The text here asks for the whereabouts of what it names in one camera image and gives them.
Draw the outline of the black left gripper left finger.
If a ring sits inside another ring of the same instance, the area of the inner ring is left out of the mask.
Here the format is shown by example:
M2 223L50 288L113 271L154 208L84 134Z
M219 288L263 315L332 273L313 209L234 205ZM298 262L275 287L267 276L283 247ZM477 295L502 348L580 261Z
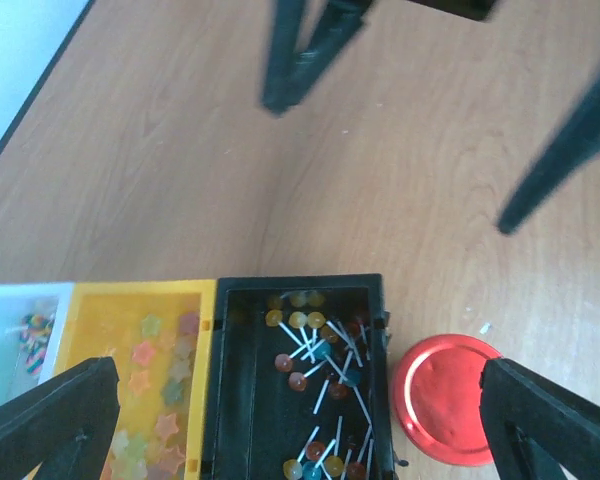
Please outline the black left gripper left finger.
M0 406L0 479L98 479L116 428L119 376L89 358Z

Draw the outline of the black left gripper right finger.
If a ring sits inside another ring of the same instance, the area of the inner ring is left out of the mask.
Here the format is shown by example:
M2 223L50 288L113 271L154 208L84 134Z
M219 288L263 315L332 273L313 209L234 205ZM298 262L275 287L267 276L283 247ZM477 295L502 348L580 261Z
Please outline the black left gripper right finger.
M486 362L480 418L501 479L600 479L600 407L507 358Z

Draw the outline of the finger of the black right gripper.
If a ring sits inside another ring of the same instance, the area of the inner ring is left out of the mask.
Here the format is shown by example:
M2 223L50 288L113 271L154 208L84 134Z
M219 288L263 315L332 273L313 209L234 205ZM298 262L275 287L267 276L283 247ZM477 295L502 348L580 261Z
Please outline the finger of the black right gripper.
M572 173L600 153L600 72L521 178L497 220L513 234Z
M305 1L275 1L261 105L281 116L300 104L364 26L370 1L328 1L308 43L298 46Z

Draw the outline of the red jar lid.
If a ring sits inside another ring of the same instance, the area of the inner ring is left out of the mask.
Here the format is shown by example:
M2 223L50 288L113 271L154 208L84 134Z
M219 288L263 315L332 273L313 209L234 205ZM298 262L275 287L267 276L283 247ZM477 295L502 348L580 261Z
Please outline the red jar lid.
M428 337L398 362L391 382L396 417L407 438L430 458L480 467L493 456L479 412L486 362L501 356L463 334Z

